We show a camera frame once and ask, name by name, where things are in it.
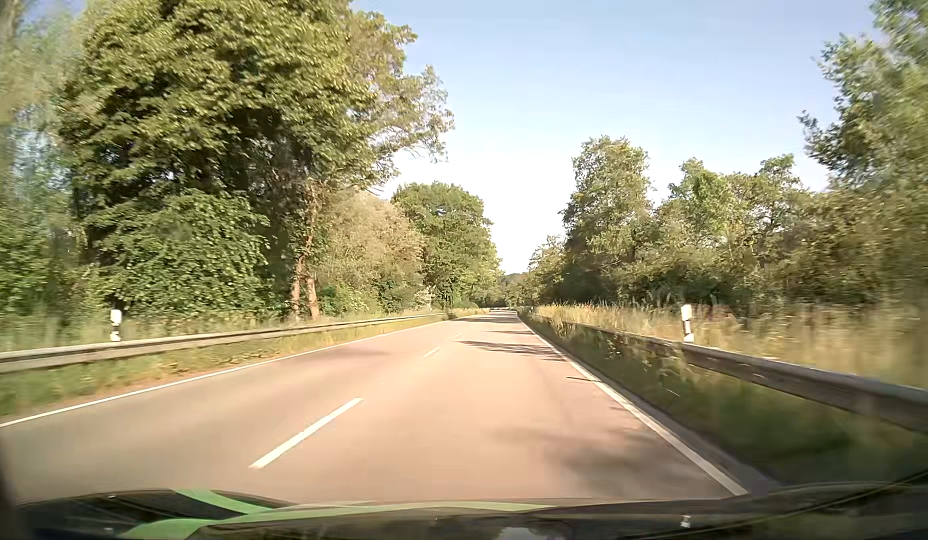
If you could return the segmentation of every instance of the dry grass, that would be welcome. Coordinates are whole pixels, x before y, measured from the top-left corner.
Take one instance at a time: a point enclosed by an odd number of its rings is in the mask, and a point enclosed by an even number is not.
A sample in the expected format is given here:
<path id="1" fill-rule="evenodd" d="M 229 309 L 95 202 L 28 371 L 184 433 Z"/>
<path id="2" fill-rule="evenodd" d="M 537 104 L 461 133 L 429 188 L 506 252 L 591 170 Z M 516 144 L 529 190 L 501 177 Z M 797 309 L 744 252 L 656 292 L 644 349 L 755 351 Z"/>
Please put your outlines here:
<path id="1" fill-rule="evenodd" d="M 542 305 L 535 312 L 558 322 L 683 337 L 674 308 Z M 726 309 L 697 306 L 692 329 L 701 345 L 928 388 L 928 308 L 795 304 L 781 314 L 739 319 Z"/>

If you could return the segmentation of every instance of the sky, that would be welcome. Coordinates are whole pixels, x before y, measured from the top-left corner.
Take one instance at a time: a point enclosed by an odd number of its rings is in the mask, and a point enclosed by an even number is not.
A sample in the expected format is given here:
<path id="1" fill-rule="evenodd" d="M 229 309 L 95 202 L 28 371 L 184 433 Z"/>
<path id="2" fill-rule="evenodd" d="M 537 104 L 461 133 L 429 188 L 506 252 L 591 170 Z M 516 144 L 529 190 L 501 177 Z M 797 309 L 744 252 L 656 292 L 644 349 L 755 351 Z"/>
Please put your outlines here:
<path id="1" fill-rule="evenodd" d="M 455 129 L 447 160 L 403 154 L 409 182 L 454 183 L 484 200 L 506 273 L 562 230 L 581 143 L 626 137 L 650 155 L 652 199 L 689 158 L 755 172 L 793 153 L 820 190 L 797 116 L 834 118 L 816 59 L 840 34 L 870 32 L 869 0 L 357 0 L 409 25 L 407 71 L 433 66 Z"/>

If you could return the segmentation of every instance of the asphalt road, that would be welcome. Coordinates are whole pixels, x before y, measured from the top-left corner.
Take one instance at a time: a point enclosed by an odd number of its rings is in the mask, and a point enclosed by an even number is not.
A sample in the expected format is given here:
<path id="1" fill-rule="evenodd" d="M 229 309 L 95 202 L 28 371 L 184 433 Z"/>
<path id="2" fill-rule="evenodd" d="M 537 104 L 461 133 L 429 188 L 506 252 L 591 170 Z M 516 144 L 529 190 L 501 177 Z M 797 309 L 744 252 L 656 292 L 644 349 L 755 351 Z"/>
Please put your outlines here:
<path id="1" fill-rule="evenodd" d="M 19 501 L 730 495 L 513 313 L 425 325 L 0 427 Z"/>

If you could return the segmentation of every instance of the guardrail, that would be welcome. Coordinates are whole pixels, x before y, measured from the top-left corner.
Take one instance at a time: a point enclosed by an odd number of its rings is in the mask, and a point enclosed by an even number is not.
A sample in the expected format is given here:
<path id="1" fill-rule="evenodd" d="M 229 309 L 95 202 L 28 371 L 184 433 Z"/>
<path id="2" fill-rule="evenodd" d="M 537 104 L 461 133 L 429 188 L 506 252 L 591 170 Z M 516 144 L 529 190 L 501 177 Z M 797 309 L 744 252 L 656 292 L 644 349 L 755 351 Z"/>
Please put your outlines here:
<path id="1" fill-rule="evenodd" d="M 439 311 L 422 315 L 405 315 L 401 317 L 327 323 L 322 325 L 245 329 L 216 333 L 156 337 L 151 339 L 134 339 L 131 341 L 92 343 L 89 345 L 68 345 L 65 347 L 50 347 L 45 349 L 9 350 L 7 352 L 0 352 L 0 374 L 29 369 L 57 367 L 68 364 L 125 359 L 128 357 L 165 353 L 178 349 L 210 347 L 212 345 L 224 345 L 253 339 L 284 338 L 300 334 L 367 327 L 393 323 L 395 321 L 421 319 L 423 317 L 448 317 L 449 315 L 450 314 L 447 312 Z"/>
<path id="2" fill-rule="evenodd" d="M 534 314 L 553 324 L 548 317 Z M 762 387 L 843 411 L 875 417 L 914 432 L 928 435 L 928 390 L 891 384 L 854 374 L 837 373 L 783 362 L 773 358 L 749 356 L 741 352 L 714 349 L 682 341 L 624 332 L 583 323 L 563 322 L 622 338 L 626 344 L 651 353 L 683 354 L 690 365 L 715 371 Z"/>

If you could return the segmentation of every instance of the tree trunk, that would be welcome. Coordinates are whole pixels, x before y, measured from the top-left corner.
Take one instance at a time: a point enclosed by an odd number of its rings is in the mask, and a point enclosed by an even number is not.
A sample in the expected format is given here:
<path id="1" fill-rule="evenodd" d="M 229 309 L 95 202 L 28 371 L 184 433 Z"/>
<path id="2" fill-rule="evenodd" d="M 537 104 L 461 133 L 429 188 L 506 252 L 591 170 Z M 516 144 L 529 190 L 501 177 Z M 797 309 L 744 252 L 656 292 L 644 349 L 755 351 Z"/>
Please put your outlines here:
<path id="1" fill-rule="evenodd" d="M 321 316 L 321 305 L 317 302 L 317 287 L 313 276 L 307 276 L 307 306 L 310 308 L 311 319 Z"/>
<path id="2" fill-rule="evenodd" d="M 294 279 L 290 285 L 290 311 L 294 320 L 301 317 L 301 276 L 303 275 L 303 257 L 297 257 L 294 263 Z"/>

